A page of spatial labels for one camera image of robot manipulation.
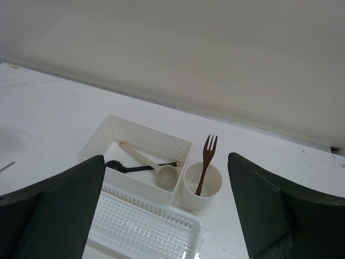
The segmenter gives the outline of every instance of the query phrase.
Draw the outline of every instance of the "fork handle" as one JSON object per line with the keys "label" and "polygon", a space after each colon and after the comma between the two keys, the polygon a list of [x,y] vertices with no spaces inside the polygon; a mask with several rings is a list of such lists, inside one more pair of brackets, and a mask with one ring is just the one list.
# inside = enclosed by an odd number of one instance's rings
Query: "fork handle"
{"label": "fork handle", "polygon": [[209,164],[210,163],[208,162],[208,163],[204,163],[204,165],[203,165],[203,172],[202,172],[201,177],[200,177],[200,182],[199,182],[198,188],[196,189],[196,192],[195,192],[195,195],[197,195],[197,196],[201,195],[201,190],[203,188],[203,182],[204,182],[206,170],[207,170]]}

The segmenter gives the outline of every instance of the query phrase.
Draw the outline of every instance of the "black spoon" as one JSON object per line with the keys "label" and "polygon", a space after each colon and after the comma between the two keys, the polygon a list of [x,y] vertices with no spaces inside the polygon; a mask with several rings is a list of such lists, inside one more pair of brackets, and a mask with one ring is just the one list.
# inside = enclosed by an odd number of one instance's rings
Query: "black spoon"
{"label": "black spoon", "polygon": [[[161,163],[159,164],[159,166],[164,166],[164,165],[171,165],[171,166],[179,166],[178,162],[173,162],[173,163]],[[114,169],[116,171],[119,171],[121,173],[128,173],[128,172],[138,172],[138,171],[145,171],[145,170],[153,170],[152,167],[150,166],[137,166],[137,167],[125,167],[123,166],[120,162],[116,161],[116,160],[111,160],[106,162],[106,167],[109,167],[111,169]]]}

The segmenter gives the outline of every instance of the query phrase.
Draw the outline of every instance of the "wooden fork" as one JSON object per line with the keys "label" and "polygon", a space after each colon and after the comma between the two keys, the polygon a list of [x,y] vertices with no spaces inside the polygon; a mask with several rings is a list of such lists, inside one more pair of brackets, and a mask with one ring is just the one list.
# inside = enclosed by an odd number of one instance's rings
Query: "wooden fork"
{"label": "wooden fork", "polygon": [[200,178],[200,182],[199,182],[198,188],[196,189],[196,192],[195,192],[195,195],[198,195],[198,196],[201,195],[201,190],[203,188],[203,182],[204,182],[206,170],[207,170],[207,167],[209,166],[213,156],[215,155],[215,151],[216,151],[216,147],[217,147],[218,136],[216,136],[215,142],[213,143],[213,146],[212,146],[213,135],[212,135],[212,139],[211,139],[211,142],[210,142],[210,145],[209,145],[210,136],[211,135],[208,136],[208,138],[206,140],[206,143],[205,143],[205,146],[204,146],[204,150],[203,150],[203,160],[204,160],[203,161],[203,172],[201,174],[201,178]]}

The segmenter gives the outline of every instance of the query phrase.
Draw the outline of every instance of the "white wall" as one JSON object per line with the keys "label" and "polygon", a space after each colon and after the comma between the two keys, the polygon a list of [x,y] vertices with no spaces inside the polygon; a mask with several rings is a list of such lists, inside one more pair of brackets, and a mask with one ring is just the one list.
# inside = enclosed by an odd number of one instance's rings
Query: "white wall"
{"label": "white wall", "polygon": [[345,1],[2,1],[0,58],[345,147]]}

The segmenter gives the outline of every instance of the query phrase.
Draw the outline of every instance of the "white plastic basket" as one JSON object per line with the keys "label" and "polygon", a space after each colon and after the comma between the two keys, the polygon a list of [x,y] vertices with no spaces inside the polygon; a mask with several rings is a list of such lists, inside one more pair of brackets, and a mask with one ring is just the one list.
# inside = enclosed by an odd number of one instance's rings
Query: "white plastic basket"
{"label": "white plastic basket", "polygon": [[116,258],[192,259],[202,244],[197,217],[104,184],[88,244]]}
{"label": "white plastic basket", "polygon": [[108,115],[95,133],[81,149],[78,157],[82,160],[94,155],[104,155],[105,160],[119,160],[126,167],[140,166],[118,146],[125,141],[130,143],[139,152],[143,153],[156,163],[176,162],[180,163],[177,169],[180,176],[175,186],[169,190],[161,189],[156,184],[155,175],[149,171],[120,173],[107,168],[105,182],[127,190],[138,196],[144,196],[159,204],[171,205],[178,191],[184,165],[188,159],[191,142],[156,131],[154,129]]}

